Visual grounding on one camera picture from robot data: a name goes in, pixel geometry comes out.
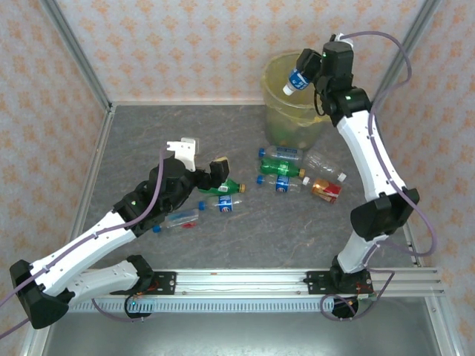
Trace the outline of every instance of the plastic bucket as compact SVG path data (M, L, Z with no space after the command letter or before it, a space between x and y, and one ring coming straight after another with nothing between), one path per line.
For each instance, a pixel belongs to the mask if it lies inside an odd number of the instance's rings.
M313 85L305 90L297 90L291 96L282 91L299 54L285 53L272 58L264 68L261 88L266 103L267 140L271 145L308 150L315 144L330 118L316 114Z

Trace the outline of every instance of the green bottle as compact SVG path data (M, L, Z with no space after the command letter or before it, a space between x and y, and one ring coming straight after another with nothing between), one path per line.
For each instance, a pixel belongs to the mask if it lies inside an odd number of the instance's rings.
M199 189L201 193L213 195L230 195L234 193L244 193L246 190L245 184L236 183L234 180L226 179L226 181L219 188L211 188L208 191Z
M263 158L261 160L261 172L264 174L277 174L278 176L302 178L305 175L305 170L299 168L293 163L279 160Z

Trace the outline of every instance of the gray floor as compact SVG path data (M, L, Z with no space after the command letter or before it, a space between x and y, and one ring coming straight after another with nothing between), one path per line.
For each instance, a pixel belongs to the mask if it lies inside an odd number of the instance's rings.
M227 156L230 177L246 183L244 209L215 216L201 214L193 229L148 232L97 263L106 267L141 254L152 268L325 268L352 231L350 212L364 202L356 165L344 140L330 124L316 148L347 172L341 196L330 205L310 194L273 194L258 189L257 152L268 145L264 106L119 106L100 165L85 228L141 181L158 162L166 141L200 138L199 166ZM195 208L195 191L183 208ZM405 244L402 230L391 237ZM371 261L377 267L411 266L410 258L382 249Z
M424 298L380 301L351 323L314 313L161 314L117 323L67 314L51 328L43 356L437 356Z

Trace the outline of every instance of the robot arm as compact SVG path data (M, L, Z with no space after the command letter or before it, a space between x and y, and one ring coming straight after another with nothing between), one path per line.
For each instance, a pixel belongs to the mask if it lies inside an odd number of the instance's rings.
M113 291L143 291L150 286L153 271L141 256L130 256L118 265L99 271L85 271L114 249L131 242L167 214L178 209L195 187L218 188L229 174L227 159L210 164L211 173L194 165L196 142L182 139L168 142L174 156L163 160L163 175L157 201L141 221L109 232L104 228L135 221L150 206L157 187L158 171L150 171L147 181L141 182L126 194L95 226L58 251L33 263L20 260L10 267L13 286L45 271L21 289L17 295L35 329L51 325L61 318L68 307L82 300Z
M319 96L323 114L330 116L333 126L347 143L363 181L366 203L352 210L353 232L330 269L333 287L352 293L356 284L365 285L365 281L370 280L365 266L376 244L402 227L413 209L387 181L377 159L368 131L371 103L364 90L353 86L353 43L340 40L341 36L333 35L322 54L305 49L298 57L284 93L291 95L295 90L314 84L317 113L316 97ZM417 204L417 190L408 190L396 173L378 131L373 132L373 138L394 183Z

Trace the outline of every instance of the wallpaper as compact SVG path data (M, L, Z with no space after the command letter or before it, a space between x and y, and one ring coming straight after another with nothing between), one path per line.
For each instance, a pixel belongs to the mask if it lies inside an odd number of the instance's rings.
M442 3L413 54L410 84L379 114L401 177L418 188L438 231L439 251L425 262L442 267L469 355L475 350L474 18L469 1ZM417 214L410 225L427 249L430 235Z
M8 269L61 247L94 152L99 106L38 0L0 1L0 298ZM1 331L26 318L16 298ZM28 326L0 341L18 355Z
M321 51L334 32L403 39L423 0L58 0L112 101L262 100L279 53ZM396 53L357 39L356 84L376 91Z

